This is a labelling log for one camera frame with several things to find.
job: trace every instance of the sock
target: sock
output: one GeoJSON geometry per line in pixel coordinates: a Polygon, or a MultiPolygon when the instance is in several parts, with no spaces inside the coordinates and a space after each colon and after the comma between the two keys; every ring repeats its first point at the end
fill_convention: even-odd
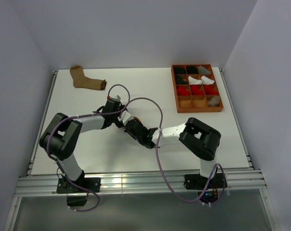
{"type": "Polygon", "coordinates": [[[212,89],[211,86],[209,85],[205,85],[204,86],[204,91],[206,95],[217,95],[218,91],[216,91],[215,89],[212,89]]]}
{"type": "Polygon", "coordinates": [[[220,96],[215,95],[213,96],[210,101],[208,101],[208,106],[210,107],[218,107],[220,104],[220,96]]]}
{"type": "Polygon", "coordinates": [[[188,81],[189,81],[189,84],[190,85],[194,85],[194,84],[202,84],[202,80],[200,79],[195,79],[195,78],[192,78],[191,76],[188,76],[188,81]]]}
{"type": "Polygon", "coordinates": [[[214,80],[212,80],[212,79],[210,79],[210,78],[208,78],[208,77],[206,77],[206,76],[202,76],[201,77],[201,80],[202,80],[202,83],[203,84],[214,84],[214,80]]]}
{"type": "Polygon", "coordinates": [[[70,75],[73,78],[75,88],[86,88],[91,90],[104,90],[106,88],[106,80],[92,79],[84,76],[82,66],[72,66],[70,75]]]}
{"type": "Polygon", "coordinates": [[[174,75],[187,74],[187,73],[186,73],[186,69],[183,68],[183,67],[175,66],[175,67],[173,67],[173,70],[174,70],[174,75]]]}
{"type": "Polygon", "coordinates": [[[198,69],[195,66],[187,66],[187,74],[198,74],[198,69]]]}
{"type": "Polygon", "coordinates": [[[189,91],[187,91],[187,89],[185,89],[183,86],[179,86],[177,88],[177,93],[178,95],[190,95],[189,91]]]}
{"type": "Polygon", "coordinates": [[[196,85],[192,85],[190,87],[190,90],[192,95],[204,95],[204,92],[201,89],[199,89],[198,86],[196,85]]]}
{"type": "Polygon", "coordinates": [[[188,84],[187,81],[183,80],[181,76],[175,75],[175,83],[178,85],[188,84]]]}
{"type": "Polygon", "coordinates": [[[199,66],[200,74],[209,75],[211,72],[203,66],[199,66]]]}

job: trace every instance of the metal frame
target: metal frame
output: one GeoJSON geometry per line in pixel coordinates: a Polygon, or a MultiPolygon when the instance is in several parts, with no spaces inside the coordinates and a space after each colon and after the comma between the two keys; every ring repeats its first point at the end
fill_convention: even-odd
{"type": "Polygon", "coordinates": [[[17,219],[22,197],[14,197],[4,226],[5,231],[12,231],[17,219]]]}
{"type": "Polygon", "coordinates": [[[260,189],[260,194],[262,197],[262,201],[264,204],[264,208],[268,217],[268,221],[271,227],[272,231],[281,231],[280,224],[278,222],[277,215],[275,213],[275,210],[271,204],[271,201],[269,199],[268,191],[267,189],[260,189]]]}
{"type": "MultiPolygon", "coordinates": [[[[39,127],[38,136],[35,142],[34,150],[32,153],[29,170],[26,177],[18,180],[12,206],[7,218],[5,230],[13,230],[19,205],[22,197],[34,197],[34,196],[67,196],[66,194],[57,194],[56,188],[58,178],[56,175],[50,176],[32,176],[31,171],[35,159],[35,152],[38,147],[39,137],[42,132],[42,127],[45,121],[46,113],[50,103],[53,87],[57,77],[58,71],[54,71],[51,88],[48,94],[44,114],[39,127]]],[[[263,203],[270,221],[270,225],[273,230],[280,230],[273,207],[267,195],[266,183],[264,181],[261,170],[255,170],[251,163],[249,153],[244,142],[238,120],[234,111],[234,107],[224,80],[222,69],[220,68],[220,74],[223,79],[223,83],[226,88],[226,92],[231,104],[231,108],[234,114],[234,118],[240,133],[240,138],[245,149],[247,159],[249,161],[249,168],[241,169],[225,169],[227,181],[228,181],[228,194],[230,190],[247,190],[247,189],[259,189],[263,203]]],[[[199,173],[197,170],[185,170],[185,171],[166,171],[165,174],[175,191],[186,192],[184,188],[184,175],[199,173]]],[[[98,194],[130,194],[130,193],[167,193],[170,192],[165,184],[161,173],[155,172],[138,172],[138,173],[118,173],[118,174],[86,174],[86,177],[100,177],[101,178],[101,191],[98,194]]],[[[83,195],[84,193],[74,193],[71,195],[83,195]]]]}

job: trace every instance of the white table surface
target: white table surface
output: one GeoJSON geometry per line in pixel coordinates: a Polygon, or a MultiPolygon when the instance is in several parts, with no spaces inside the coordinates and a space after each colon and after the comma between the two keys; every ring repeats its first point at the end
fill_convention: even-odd
{"type": "MultiPolygon", "coordinates": [[[[148,97],[155,100],[164,113],[163,128],[182,124],[195,117],[221,133],[217,160],[224,168],[249,167],[240,134],[231,110],[219,69],[213,68],[224,109],[220,113],[177,113],[170,68],[88,69],[90,78],[106,79],[105,91],[76,89],[69,70],[59,70],[53,88],[44,131],[54,115],[62,112],[68,116],[89,114],[106,103],[107,92],[114,84],[125,85],[132,99],[148,97]]],[[[111,96],[120,95],[127,102],[127,94],[115,87],[111,96]]],[[[156,106],[144,100],[132,102],[128,109],[147,128],[159,125],[160,113],[156,106]]],[[[79,136],[75,156],[86,173],[157,171],[154,149],[147,149],[115,125],[104,130],[93,130],[79,136]]],[[[169,145],[159,149],[164,170],[199,169],[199,159],[184,145],[169,145]]],[[[36,150],[33,175],[55,174],[57,166],[45,151],[36,150]]]]}

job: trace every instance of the black sock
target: black sock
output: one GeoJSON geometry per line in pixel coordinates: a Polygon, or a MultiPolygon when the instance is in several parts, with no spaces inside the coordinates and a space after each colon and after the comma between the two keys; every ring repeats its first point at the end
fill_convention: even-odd
{"type": "Polygon", "coordinates": [[[185,80],[182,79],[181,76],[175,75],[175,82],[177,85],[188,84],[185,80]]]}
{"type": "Polygon", "coordinates": [[[187,74],[198,74],[198,69],[195,66],[187,66],[187,74]]]}
{"type": "Polygon", "coordinates": [[[175,67],[173,67],[173,70],[174,70],[175,75],[187,74],[186,69],[183,67],[175,66],[175,67]]]}

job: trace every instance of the wooden tray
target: wooden tray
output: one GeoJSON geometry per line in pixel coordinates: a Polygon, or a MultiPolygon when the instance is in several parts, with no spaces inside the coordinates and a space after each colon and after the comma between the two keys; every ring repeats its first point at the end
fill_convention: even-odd
{"type": "Polygon", "coordinates": [[[210,64],[188,64],[188,65],[172,65],[171,67],[171,72],[172,72],[172,81],[173,81],[173,88],[174,88],[174,95],[175,95],[175,102],[176,102],[176,107],[177,107],[177,112],[178,113],[193,113],[193,112],[221,112],[223,109],[223,104],[220,99],[220,104],[218,107],[209,107],[208,106],[208,100],[210,100],[213,95],[206,95],[204,91],[204,85],[198,85],[198,88],[204,92],[204,95],[192,95],[190,84],[186,85],[177,85],[175,82],[175,75],[176,73],[174,72],[174,67],[182,67],[186,70],[185,74],[178,74],[181,76],[181,78],[185,81],[188,82],[188,76],[191,76],[195,79],[201,79],[201,76],[206,76],[212,80],[215,81],[214,84],[211,84],[210,87],[218,91],[218,95],[220,96],[218,86],[216,84],[216,79],[213,74],[213,70],[210,64]],[[187,73],[187,67],[188,66],[194,66],[198,69],[199,74],[190,74],[187,73]],[[208,75],[200,74],[199,66],[205,67],[207,70],[209,70],[211,73],[208,75]],[[190,95],[187,96],[179,96],[177,94],[177,88],[179,86],[183,86],[187,91],[190,93],[190,95]]]}

